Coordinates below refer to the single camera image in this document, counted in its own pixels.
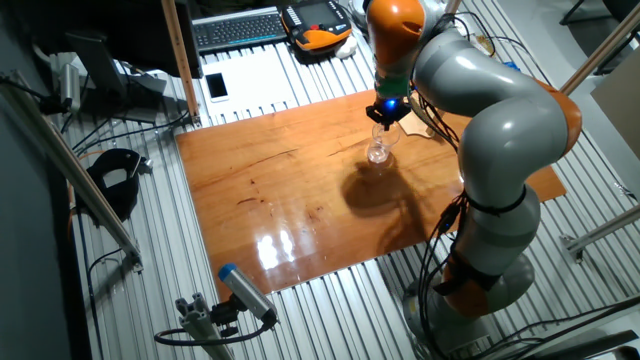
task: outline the orange device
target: orange device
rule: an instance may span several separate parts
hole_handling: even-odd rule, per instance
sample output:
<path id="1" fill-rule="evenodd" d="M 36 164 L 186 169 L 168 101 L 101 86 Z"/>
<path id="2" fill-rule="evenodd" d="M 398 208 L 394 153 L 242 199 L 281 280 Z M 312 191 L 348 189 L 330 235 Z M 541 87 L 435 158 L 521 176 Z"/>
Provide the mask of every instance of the orange device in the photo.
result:
<path id="1" fill-rule="evenodd" d="M 331 50 L 351 34 L 351 22 L 335 1 L 292 4 L 283 8 L 281 15 L 289 39 L 303 51 Z"/>

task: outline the clear glass cup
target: clear glass cup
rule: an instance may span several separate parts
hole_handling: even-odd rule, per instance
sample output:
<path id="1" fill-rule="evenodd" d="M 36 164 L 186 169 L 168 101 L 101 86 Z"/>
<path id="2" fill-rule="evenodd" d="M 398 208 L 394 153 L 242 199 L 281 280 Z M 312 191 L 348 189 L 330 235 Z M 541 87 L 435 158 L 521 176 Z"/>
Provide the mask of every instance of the clear glass cup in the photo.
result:
<path id="1" fill-rule="evenodd" d="M 389 158 L 391 148 L 400 140 L 400 126 L 393 123 L 389 130 L 385 131 L 384 126 L 375 124 L 371 131 L 373 141 L 367 148 L 367 158 L 369 161 L 380 164 Z"/>

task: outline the black headphones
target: black headphones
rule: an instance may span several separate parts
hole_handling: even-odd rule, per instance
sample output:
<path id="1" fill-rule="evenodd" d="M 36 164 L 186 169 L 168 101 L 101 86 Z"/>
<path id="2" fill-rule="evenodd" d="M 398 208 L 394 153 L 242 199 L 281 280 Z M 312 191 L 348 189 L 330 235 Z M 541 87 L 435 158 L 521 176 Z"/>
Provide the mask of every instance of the black headphones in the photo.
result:
<path id="1" fill-rule="evenodd" d="M 120 169 L 127 172 L 127 178 L 122 182 L 107 187 L 104 176 L 111 171 Z M 150 170 L 147 159 L 137 152 L 129 149 L 111 149 L 102 153 L 93 165 L 87 169 L 87 172 L 116 215 L 118 215 L 120 221 L 125 221 L 131 216 L 131 212 L 138 201 L 138 190 L 140 188 L 138 174 L 148 173 Z M 98 224 L 95 215 L 77 192 L 76 199 L 76 211 L 78 213 L 85 211 L 86 214 L 91 216 L 94 223 Z"/>

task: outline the white phone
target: white phone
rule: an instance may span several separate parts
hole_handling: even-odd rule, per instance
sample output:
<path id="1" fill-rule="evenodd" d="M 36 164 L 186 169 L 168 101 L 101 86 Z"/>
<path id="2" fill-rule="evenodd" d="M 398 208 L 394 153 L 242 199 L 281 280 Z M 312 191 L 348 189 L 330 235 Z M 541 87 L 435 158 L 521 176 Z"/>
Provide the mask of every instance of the white phone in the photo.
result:
<path id="1" fill-rule="evenodd" d="M 211 102 L 221 102 L 229 100 L 229 92 L 224 84 L 222 73 L 210 74 L 206 76 Z"/>

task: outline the wooden table surface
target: wooden table surface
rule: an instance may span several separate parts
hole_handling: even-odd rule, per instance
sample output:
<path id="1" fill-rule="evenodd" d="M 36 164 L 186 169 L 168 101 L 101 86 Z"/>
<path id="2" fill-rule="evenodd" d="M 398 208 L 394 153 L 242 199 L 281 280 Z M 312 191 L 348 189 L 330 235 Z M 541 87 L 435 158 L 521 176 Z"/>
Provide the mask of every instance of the wooden table surface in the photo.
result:
<path id="1" fill-rule="evenodd" d="M 207 253 L 235 262 L 258 288 L 280 290 L 427 240 L 462 189 L 453 149 L 401 135 L 371 166 L 373 122 L 357 93 L 177 137 Z M 469 119 L 447 114 L 458 133 Z M 541 201 L 565 194 L 551 168 L 528 183 Z"/>

